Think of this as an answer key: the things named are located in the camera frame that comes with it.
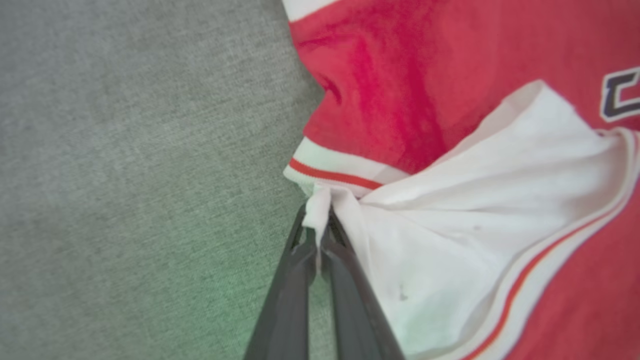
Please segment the gray fabric surface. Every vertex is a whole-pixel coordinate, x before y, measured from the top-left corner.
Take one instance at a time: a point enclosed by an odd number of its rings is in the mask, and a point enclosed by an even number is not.
[[[279,0],[0,1],[0,359],[239,359],[320,97]]]

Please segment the red fabric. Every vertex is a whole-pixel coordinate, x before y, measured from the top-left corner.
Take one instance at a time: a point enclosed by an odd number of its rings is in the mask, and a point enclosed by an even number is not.
[[[606,74],[640,66],[637,0],[341,0],[291,23],[326,90],[305,136],[414,174],[544,79],[593,127]],[[625,90],[621,98],[640,92]]]
[[[604,76],[640,67],[639,19],[638,0],[340,0],[290,24],[326,90],[305,136],[413,174],[535,79],[594,128],[640,130],[600,116]],[[638,219],[640,190],[556,274],[508,359],[640,356]]]
[[[640,189],[558,271],[508,360],[640,358],[638,219]]]

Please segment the gray upholstery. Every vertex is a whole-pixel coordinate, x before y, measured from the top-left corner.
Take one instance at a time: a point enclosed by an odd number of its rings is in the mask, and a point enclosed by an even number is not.
[[[241,358],[320,98],[279,0],[0,1],[0,359]]]

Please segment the red stripe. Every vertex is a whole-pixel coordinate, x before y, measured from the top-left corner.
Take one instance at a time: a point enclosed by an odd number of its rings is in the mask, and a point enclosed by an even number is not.
[[[635,136],[634,137],[634,154],[636,156],[638,156],[638,153],[637,153],[638,152],[637,141],[638,141],[638,138],[637,138],[637,136]],[[618,204],[615,208],[613,208],[608,213],[606,213],[606,214],[604,214],[604,215],[602,215],[602,216],[600,216],[600,217],[588,222],[586,225],[583,225],[583,226],[579,227],[578,229],[573,230],[569,234],[563,236],[562,238],[556,240],[553,244],[549,245],[545,250],[541,251],[538,255],[536,255],[536,257],[533,258],[527,264],[527,266],[525,266],[525,268],[522,270],[522,272],[520,272],[520,275],[516,279],[516,282],[513,284],[513,286],[509,290],[509,294],[507,294],[506,304],[505,304],[504,308],[502,309],[502,314],[500,314],[500,319],[498,320],[498,324],[496,325],[496,327],[493,329],[491,334],[489,334],[489,336],[484,340],[484,342],[482,344],[480,344],[480,346],[478,346],[471,354],[465,356],[462,360],[475,359],[478,355],[480,355],[480,353],[485,351],[496,340],[496,338],[500,334],[500,331],[502,331],[502,328],[504,327],[504,324],[507,322],[507,317],[509,316],[509,312],[511,311],[511,306],[513,305],[513,301],[514,301],[516,295],[518,295],[518,292],[520,291],[520,288],[522,288],[522,285],[524,284],[524,282],[527,279],[527,277],[529,276],[529,274],[533,271],[533,268],[536,267],[536,265],[540,261],[542,261],[542,259],[549,252],[551,252],[551,250],[555,249],[558,245],[560,245],[560,243],[562,243],[563,241],[565,241],[568,238],[572,237],[577,232],[579,232],[579,231],[581,231],[581,230],[593,225],[595,222],[603,219],[604,217],[609,216],[609,214],[611,214],[612,212],[616,211],[619,206],[620,205]]]
[[[359,177],[359,176],[341,174],[339,172],[318,170],[316,168],[307,166],[294,158],[291,158],[291,161],[289,162],[289,166],[293,168],[295,171],[310,177],[318,177],[320,179],[340,181],[341,183],[357,185],[357,186],[361,186],[363,188],[367,188],[371,190],[375,190],[382,186],[381,183],[363,179],[362,177]]]

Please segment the stain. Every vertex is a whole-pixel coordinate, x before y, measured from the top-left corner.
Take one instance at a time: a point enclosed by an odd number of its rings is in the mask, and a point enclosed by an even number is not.
[[[404,285],[400,284],[400,301],[406,301],[409,297],[404,294]]]

